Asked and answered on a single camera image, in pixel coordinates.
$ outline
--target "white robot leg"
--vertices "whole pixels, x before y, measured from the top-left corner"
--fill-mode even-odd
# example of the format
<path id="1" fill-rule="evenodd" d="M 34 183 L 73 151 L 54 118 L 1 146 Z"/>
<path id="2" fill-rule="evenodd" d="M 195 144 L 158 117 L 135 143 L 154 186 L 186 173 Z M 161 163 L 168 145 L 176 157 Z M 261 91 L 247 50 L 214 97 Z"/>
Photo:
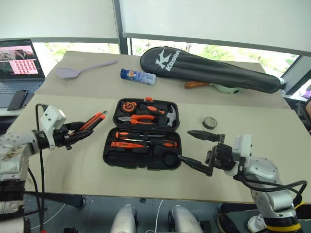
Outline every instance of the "white robot leg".
<path id="1" fill-rule="evenodd" d="M 198 220 L 185 207 L 180 205 L 175 206 L 169 212 L 169 218 L 171 217 L 175 224 L 175 232 L 203 233 Z"/>
<path id="2" fill-rule="evenodd" d="M 137 215 L 131 205 L 122 207 L 113 220 L 110 233 L 135 233 Z"/>

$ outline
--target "yellow ring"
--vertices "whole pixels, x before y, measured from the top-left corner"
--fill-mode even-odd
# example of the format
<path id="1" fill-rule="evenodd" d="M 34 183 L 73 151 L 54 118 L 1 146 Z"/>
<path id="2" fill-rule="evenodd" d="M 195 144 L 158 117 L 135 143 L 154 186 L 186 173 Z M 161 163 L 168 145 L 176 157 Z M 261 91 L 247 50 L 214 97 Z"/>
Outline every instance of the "yellow ring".
<path id="1" fill-rule="evenodd" d="M 274 232 L 293 232 L 301 229 L 300 223 L 297 223 L 296 225 L 292 225 L 290 227 L 272 227 L 267 225 L 268 230 L 274 231 Z"/>

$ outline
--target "green object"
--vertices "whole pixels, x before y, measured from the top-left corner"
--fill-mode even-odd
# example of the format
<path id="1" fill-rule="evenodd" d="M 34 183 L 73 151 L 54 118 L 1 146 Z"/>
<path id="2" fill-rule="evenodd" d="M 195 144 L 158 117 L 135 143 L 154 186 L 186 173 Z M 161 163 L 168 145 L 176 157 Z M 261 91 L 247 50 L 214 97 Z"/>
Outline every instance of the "green object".
<path id="1" fill-rule="evenodd" d="M 237 87 L 225 87 L 219 84 L 213 84 L 211 83 L 210 85 L 213 85 L 218 91 L 222 92 L 222 93 L 229 93 L 229 94 L 236 94 L 239 93 L 241 88 L 237 88 Z"/>

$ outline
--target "black tool case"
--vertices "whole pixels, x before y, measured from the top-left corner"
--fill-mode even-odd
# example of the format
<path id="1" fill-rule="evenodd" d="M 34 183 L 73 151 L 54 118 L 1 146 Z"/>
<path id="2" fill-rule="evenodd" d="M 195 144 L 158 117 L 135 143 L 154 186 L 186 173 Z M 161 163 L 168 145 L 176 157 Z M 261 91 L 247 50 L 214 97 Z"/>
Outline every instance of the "black tool case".
<path id="1" fill-rule="evenodd" d="M 136 103 L 133 107 L 130 104 L 129 109 L 123 106 L 127 106 L 128 103 Z M 171 113 L 172 108 L 175 110 L 175 120 L 172 121 L 172 125 L 167 125 L 169 123 L 169 118 L 164 116 L 155 116 L 154 112 L 151 113 L 150 110 L 146 109 L 147 106 L 152 106 L 158 108 L 160 111 Z M 121 121 L 119 117 L 130 117 L 132 115 L 152 115 L 155 116 L 153 120 L 151 119 L 139 119 L 141 122 L 153 124 L 131 124 L 129 121 Z M 176 169 L 180 166 L 181 161 L 178 155 L 181 155 L 181 140 L 178 133 L 175 132 L 179 126 L 178 108 L 173 102 L 152 100 L 151 98 L 144 99 L 121 99 L 118 102 L 117 108 L 113 115 L 113 122 L 117 127 L 109 131 L 108 137 L 104 146 L 104 161 L 110 166 L 121 166 L 124 168 L 136 169 L 148 168 L 148 170 L 164 170 L 164 169 Z M 117 132 L 129 132 L 138 133 L 135 138 L 144 141 L 152 142 L 137 142 L 137 141 L 127 141 L 121 139 L 120 137 L 127 137 L 125 135 L 120 135 L 117 138 Z M 149 137 L 148 135 L 163 135 L 162 137 Z M 177 144 L 174 147 L 165 147 L 163 145 L 158 145 L 154 143 L 155 140 L 170 140 Z M 123 148 L 111 146 L 113 142 L 124 142 L 124 143 L 135 143 L 143 146 L 142 148 Z"/>

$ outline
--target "hammer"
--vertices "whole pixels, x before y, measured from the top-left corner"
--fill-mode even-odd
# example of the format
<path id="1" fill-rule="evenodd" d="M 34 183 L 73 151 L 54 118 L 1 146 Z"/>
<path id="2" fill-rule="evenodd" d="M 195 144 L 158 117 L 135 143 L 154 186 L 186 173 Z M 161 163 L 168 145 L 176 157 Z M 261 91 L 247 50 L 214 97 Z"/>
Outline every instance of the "hammer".
<path id="1" fill-rule="evenodd" d="M 160 110 L 160 109 L 153 107 L 153 106 L 150 106 L 150 105 L 146 105 L 146 104 L 141 104 L 140 109 L 141 110 L 148 110 L 151 114 L 156 115 L 156 116 L 167 117 L 169 119 L 169 122 L 166 125 L 168 125 L 168 126 L 172 126 L 173 121 L 176 120 L 176 111 L 172 105 L 171 105 L 171 110 L 172 110 L 171 113 L 164 111 L 164 110 Z"/>
<path id="2" fill-rule="evenodd" d="M 176 119 L 176 112 L 175 109 L 173 108 L 173 106 L 171 106 L 171 113 L 167 113 L 166 117 L 169 119 L 169 123 L 167 123 L 168 126 L 172 126 L 173 125 L 173 121 L 175 121 Z"/>

